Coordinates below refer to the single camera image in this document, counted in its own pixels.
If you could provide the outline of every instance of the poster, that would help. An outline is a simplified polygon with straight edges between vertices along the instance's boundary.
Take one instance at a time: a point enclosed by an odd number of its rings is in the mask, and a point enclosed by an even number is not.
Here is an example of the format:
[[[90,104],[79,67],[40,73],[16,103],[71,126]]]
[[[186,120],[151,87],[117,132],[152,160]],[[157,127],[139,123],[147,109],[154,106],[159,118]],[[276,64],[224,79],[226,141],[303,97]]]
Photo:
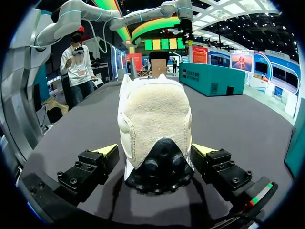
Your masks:
[[[142,53],[134,53],[134,54],[127,54],[127,61],[130,61],[131,58],[134,58],[134,64],[137,71],[142,69]]]
[[[201,46],[193,46],[193,63],[208,63],[208,49]]]
[[[254,68],[254,52],[243,50],[230,50],[231,68],[253,72]]]

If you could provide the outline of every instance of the cable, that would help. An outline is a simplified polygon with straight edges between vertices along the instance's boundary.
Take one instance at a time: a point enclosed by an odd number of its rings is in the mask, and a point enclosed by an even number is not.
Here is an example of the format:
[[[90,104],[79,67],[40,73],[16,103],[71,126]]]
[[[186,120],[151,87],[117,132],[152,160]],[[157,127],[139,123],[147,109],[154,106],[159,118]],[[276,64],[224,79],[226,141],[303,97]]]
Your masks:
[[[114,19],[114,18],[110,18],[109,20],[107,20],[107,21],[105,22],[104,26],[103,26],[103,39],[104,39],[104,44],[105,44],[105,49],[106,49],[105,51],[101,48],[101,46],[100,46],[100,44],[99,44],[99,42],[98,42],[98,40],[97,40],[97,37],[96,37],[96,35],[95,35],[95,31],[94,31],[94,27],[93,27],[91,21],[89,21],[89,20],[86,19],[86,18],[82,18],[82,19],[83,19],[84,21],[86,21],[86,22],[89,23],[89,25],[90,25],[90,27],[91,27],[91,30],[92,30],[92,33],[93,33],[93,36],[94,36],[94,38],[95,38],[95,42],[96,42],[97,46],[99,47],[99,49],[101,50],[102,53],[106,54],[106,53],[108,52],[108,49],[107,49],[107,43],[106,43],[105,28],[106,28],[107,23],[110,22],[110,21],[111,21],[112,19]]]
[[[51,44],[47,44],[45,46],[35,46],[35,45],[30,45],[31,48],[35,48],[35,49],[44,49],[47,48],[49,46],[52,46],[54,44],[56,44],[57,42],[59,42],[63,37],[60,37],[59,39],[57,39],[55,42],[51,43]]]

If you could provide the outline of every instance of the green sign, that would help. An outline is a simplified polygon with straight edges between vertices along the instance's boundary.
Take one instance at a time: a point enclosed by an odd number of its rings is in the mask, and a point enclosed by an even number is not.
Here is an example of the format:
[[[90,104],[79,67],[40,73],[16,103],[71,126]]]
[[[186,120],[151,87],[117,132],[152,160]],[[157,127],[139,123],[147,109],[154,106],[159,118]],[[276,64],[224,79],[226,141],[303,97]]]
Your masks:
[[[185,45],[183,45],[182,37],[178,38],[178,49],[185,49]]]
[[[170,49],[168,39],[161,39],[161,49]]]
[[[153,50],[152,40],[145,40],[145,50]]]

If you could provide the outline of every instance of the dark table surface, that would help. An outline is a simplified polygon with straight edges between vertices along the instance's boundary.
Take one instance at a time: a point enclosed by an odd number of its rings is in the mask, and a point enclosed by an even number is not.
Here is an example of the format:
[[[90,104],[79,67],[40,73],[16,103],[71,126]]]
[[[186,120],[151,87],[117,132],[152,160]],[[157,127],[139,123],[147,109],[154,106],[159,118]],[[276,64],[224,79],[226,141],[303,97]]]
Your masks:
[[[39,142],[23,170],[43,170],[57,180],[85,149],[117,143],[120,162],[104,186],[98,186],[78,207],[117,222],[154,225],[204,224],[230,210],[212,185],[198,174],[175,193],[152,197],[138,194],[123,182],[125,155],[120,145],[117,110],[120,84],[110,82],[66,114]],[[262,103],[246,96],[205,97],[185,87],[193,114],[193,142],[210,148],[225,148],[253,180],[267,176],[279,189],[266,205],[267,214],[277,206],[292,184],[283,160],[292,125]]]

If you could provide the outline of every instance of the monitor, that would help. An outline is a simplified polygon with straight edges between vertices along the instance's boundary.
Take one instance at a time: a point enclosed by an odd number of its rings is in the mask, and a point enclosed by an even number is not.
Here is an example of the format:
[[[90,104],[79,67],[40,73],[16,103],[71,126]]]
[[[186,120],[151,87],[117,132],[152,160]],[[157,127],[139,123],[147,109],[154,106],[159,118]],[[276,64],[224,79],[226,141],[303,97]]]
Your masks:
[[[255,70],[261,73],[268,73],[268,65],[266,63],[255,62]]]

